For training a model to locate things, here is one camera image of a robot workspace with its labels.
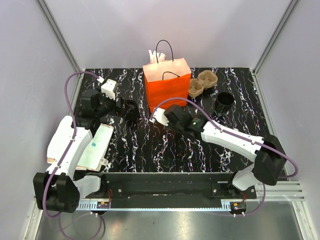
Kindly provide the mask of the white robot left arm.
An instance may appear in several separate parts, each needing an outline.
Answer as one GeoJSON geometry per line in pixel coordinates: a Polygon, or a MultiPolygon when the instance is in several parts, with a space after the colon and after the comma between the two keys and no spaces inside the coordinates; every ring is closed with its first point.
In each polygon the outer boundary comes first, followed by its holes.
{"type": "Polygon", "coordinates": [[[37,207],[45,213],[73,213],[88,195],[103,198],[108,193],[106,178],[89,172],[74,179],[76,168],[82,159],[100,161],[105,156],[113,129],[101,118],[112,115],[129,121],[137,114],[135,101],[116,98],[112,90],[85,90],[75,115],[60,121],[49,143],[47,158],[52,164],[33,177],[37,207]]]}

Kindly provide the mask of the black paper coffee cup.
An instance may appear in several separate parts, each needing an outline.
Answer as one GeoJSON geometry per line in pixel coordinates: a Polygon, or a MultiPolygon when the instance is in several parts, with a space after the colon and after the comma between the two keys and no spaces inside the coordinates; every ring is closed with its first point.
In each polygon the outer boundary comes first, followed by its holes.
{"type": "Polygon", "coordinates": [[[229,92],[220,92],[214,103],[214,113],[217,117],[224,116],[234,105],[234,96],[229,92]]]}

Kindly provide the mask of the orange paper bag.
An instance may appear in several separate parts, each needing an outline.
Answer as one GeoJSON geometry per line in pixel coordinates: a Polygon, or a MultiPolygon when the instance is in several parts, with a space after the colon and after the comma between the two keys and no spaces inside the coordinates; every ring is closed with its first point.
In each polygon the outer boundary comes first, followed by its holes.
{"type": "Polygon", "coordinates": [[[147,104],[151,112],[162,101],[161,105],[167,109],[172,104],[180,107],[187,105],[191,68],[184,58],[174,58],[148,63],[143,66],[147,104]]]}

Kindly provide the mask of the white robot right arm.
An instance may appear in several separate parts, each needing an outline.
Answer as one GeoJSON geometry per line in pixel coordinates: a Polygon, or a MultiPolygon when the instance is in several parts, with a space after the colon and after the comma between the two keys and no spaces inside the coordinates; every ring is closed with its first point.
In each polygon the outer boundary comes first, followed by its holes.
{"type": "Polygon", "coordinates": [[[280,155],[284,150],[275,136],[246,135],[218,125],[215,121],[209,121],[204,115],[192,117],[176,104],[164,110],[162,117],[163,124],[176,132],[222,146],[252,162],[248,167],[233,174],[227,185],[230,197],[239,198],[245,190],[259,183],[268,186],[277,184],[286,159],[280,155]]]}

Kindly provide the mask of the black coffee cup lid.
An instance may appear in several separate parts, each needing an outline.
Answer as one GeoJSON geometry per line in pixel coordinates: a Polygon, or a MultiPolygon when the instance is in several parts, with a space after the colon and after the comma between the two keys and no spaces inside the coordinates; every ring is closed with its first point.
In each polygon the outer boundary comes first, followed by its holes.
{"type": "Polygon", "coordinates": [[[124,103],[124,119],[126,121],[136,121],[139,118],[139,108],[135,101],[125,100],[124,103]]]}

